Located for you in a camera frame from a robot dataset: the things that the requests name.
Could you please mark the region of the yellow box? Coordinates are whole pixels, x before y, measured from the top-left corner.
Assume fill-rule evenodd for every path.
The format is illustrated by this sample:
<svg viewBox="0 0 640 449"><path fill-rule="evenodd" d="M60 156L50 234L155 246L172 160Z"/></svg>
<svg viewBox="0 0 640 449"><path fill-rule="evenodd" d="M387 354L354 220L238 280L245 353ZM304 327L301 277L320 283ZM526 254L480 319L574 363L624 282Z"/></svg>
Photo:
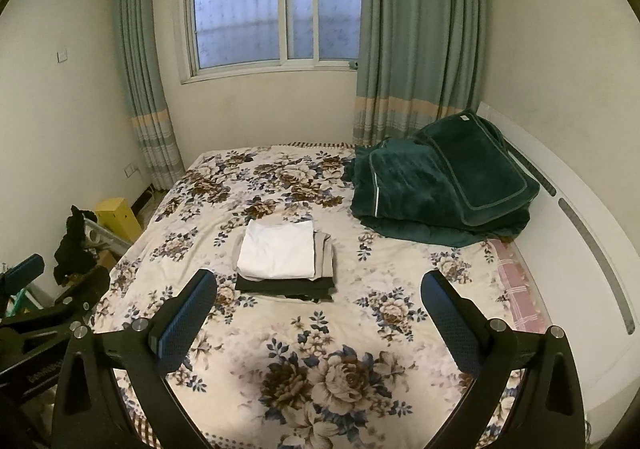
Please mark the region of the yellow box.
<svg viewBox="0 0 640 449"><path fill-rule="evenodd" d="M130 243L142 235L142 227L125 198L105 199L94 208L99 223Z"/></svg>

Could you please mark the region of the white headboard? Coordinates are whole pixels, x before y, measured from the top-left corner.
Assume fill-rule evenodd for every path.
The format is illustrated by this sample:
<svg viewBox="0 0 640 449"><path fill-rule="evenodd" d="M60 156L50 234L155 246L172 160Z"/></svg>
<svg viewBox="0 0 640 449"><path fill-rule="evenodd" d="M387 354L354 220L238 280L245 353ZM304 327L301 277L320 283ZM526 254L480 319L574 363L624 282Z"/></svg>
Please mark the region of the white headboard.
<svg viewBox="0 0 640 449"><path fill-rule="evenodd" d="M620 224L556 154L486 104L514 160L540 183L515 240L548 319L564 329L590 443L600 445L639 391L639 255Z"/></svg>

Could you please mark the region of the wall switch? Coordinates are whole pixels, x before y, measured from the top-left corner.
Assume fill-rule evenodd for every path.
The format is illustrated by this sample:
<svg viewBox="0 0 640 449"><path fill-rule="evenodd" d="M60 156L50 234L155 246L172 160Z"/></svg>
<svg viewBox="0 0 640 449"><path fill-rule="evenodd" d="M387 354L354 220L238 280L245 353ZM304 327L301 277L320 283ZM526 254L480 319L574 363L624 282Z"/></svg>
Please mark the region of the wall switch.
<svg viewBox="0 0 640 449"><path fill-rule="evenodd" d="M62 64L63 62L66 62L67 59L68 59L68 53L67 53L66 48L62 48L62 50L58 50L56 52L56 61L59 64Z"/></svg>

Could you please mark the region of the left green curtain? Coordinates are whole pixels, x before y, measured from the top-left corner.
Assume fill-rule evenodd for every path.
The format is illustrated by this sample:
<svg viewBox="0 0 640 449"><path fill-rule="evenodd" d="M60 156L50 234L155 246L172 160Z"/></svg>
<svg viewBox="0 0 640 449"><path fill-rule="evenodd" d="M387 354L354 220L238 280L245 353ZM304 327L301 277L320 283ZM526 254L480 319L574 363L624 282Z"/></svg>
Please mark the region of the left green curtain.
<svg viewBox="0 0 640 449"><path fill-rule="evenodd" d="M114 0L120 79L134 136L152 184L168 190L184 174L157 58L153 0Z"/></svg>

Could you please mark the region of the floral bed sheet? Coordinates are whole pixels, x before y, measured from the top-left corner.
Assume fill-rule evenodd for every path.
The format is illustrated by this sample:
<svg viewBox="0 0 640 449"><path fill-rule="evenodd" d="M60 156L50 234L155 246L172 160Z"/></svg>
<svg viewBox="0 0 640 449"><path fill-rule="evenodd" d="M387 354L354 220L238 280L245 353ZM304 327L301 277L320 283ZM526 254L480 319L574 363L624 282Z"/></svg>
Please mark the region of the floral bed sheet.
<svg viewBox="0 0 640 449"><path fill-rule="evenodd" d="M514 328L490 240L441 247L363 227L343 180L351 155L326 145L202 154L112 270L100 332L151 317L198 269L215 275L215 305L168 381L216 448L424 447L471 382L422 305L431 269ZM235 289L233 244L264 217L331 236L329 299Z"/></svg>

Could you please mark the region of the white garment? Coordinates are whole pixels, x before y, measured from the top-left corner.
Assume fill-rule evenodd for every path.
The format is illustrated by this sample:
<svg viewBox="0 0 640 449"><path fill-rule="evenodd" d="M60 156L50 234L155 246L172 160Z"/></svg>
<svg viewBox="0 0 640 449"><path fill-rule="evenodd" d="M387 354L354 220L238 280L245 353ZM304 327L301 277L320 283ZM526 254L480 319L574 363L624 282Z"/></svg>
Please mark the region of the white garment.
<svg viewBox="0 0 640 449"><path fill-rule="evenodd" d="M247 279L314 278L314 224L251 221L236 266Z"/></svg>

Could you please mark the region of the white framed window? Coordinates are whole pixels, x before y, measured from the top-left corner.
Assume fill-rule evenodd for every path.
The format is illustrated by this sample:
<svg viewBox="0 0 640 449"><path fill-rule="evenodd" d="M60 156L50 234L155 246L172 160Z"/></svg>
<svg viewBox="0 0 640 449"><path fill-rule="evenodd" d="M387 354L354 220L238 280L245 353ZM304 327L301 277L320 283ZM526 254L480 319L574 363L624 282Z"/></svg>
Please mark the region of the white framed window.
<svg viewBox="0 0 640 449"><path fill-rule="evenodd" d="M354 70L361 0L178 0L183 81Z"/></svg>

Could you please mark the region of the black cloth on floor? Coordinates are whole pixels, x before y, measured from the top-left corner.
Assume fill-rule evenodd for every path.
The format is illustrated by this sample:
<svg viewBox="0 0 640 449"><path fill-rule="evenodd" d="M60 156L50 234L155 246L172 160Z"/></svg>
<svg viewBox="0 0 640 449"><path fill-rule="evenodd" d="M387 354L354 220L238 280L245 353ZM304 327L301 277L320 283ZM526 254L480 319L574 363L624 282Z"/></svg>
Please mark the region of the black cloth on floor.
<svg viewBox="0 0 640 449"><path fill-rule="evenodd" d="M86 218L94 222L96 214L80 210L77 206L70 207L65 235L54 253L56 266L53 269L53 277L60 287L66 286L70 276L83 275L96 266L96 258L85 248Z"/></svg>

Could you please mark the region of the right green curtain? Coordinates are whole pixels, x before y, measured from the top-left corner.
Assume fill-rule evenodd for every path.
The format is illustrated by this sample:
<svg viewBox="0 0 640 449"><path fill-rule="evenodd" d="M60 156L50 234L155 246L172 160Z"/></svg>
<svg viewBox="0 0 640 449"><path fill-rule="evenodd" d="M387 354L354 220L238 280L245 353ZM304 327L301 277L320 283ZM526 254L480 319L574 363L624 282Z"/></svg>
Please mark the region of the right green curtain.
<svg viewBox="0 0 640 449"><path fill-rule="evenodd" d="M476 110L486 24L487 0L361 0L355 143Z"/></svg>

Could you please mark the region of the beige folded garment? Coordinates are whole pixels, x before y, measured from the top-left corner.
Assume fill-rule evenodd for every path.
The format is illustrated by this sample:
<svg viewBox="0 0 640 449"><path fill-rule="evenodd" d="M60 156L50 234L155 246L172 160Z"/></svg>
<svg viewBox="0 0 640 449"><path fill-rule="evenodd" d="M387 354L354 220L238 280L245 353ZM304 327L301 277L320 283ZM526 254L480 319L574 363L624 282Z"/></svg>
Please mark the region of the beige folded garment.
<svg viewBox="0 0 640 449"><path fill-rule="evenodd" d="M241 233L233 244L231 254L232 268L247 280L260 281L260 278L257 276L244 276L240 272L238 263L243 239L244 235ZM309 280L314 281L320 278L332 278L334 275L333 258L334 247L331 236L316 230L314 232L314 276L309 277Z"/></svg>

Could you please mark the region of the green curtain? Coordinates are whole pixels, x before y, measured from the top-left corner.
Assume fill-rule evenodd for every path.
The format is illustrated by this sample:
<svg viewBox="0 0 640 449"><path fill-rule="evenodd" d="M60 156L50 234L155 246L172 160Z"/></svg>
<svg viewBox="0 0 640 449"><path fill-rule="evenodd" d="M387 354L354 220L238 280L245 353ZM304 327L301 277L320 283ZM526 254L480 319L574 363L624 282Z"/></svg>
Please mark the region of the green curtain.
<svg viewBox="0 0 640 449"><path fill-rule="evenodd" d="M114 0L120 79L134 136L152 184L168 190L184 174L157 58L153 0Z"/></svg>
<svg viewBox="0 0 640 449"><path fill-rule="evenodd" d="M355 143L476 110L486 24L487 0L361 0Z"/></svg>

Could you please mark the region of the wall socket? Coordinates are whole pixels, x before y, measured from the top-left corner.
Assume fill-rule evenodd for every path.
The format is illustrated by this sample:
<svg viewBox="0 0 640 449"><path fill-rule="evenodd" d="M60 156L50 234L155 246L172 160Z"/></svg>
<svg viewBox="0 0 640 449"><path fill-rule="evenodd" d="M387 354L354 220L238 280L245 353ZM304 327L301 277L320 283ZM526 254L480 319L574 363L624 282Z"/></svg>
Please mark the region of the wall socket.
<svg viewBox="0 0 640 449"><path fill-rule="evenodd" d="M124 169L125 176L129 178L132 175L134 175L134 173L137 172L137 170L138 170L138 165L134 162L131 162L125 166L125 169Z"/></svg>

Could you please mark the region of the pink checked mattress pad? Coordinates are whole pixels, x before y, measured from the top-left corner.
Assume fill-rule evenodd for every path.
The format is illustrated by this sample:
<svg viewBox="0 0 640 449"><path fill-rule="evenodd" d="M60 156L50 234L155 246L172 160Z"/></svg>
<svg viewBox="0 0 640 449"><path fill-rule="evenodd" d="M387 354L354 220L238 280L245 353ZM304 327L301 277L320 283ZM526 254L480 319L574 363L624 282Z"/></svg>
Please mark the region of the pink checked mattress pad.
<svg viewBox="0 0 640 449"><path fill-rule="evenodd" d="M528 333L544 333L548 321L542 311L533 277L516 245L497 239L489 241L497 254L497 268L506 295L513 327Z"/></svg>

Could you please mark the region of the black folded garment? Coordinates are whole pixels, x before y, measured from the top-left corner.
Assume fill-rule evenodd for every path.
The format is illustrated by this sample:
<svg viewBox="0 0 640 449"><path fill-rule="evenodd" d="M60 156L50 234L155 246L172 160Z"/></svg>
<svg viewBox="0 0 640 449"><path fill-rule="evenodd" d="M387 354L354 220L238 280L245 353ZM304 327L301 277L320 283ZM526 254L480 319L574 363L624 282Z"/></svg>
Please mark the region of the black folded garment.
<svg viewBox="0 0 640 449"><path fill-rule="evenodd" d="M236 278L235 289L243 293L264 296L281 296L301 301L322 301L322 299L329 299L332 296L335 284L332 278L250 281L239 276Z"/></svg>

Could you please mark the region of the dark green plush blanket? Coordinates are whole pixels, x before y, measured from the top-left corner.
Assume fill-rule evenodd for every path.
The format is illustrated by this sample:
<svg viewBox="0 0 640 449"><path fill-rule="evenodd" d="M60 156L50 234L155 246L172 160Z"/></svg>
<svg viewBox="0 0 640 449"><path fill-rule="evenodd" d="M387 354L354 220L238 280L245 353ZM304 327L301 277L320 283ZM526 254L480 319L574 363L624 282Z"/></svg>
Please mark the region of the dark green plush blanket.
<svg viewBox="0 0 640 449"><path fill-rule="evenodd" d="M379 235L467 247L512 240L540 185L509 154L499 128L465 110L407 139L359 147L345 165L350 210Z"/></svg>

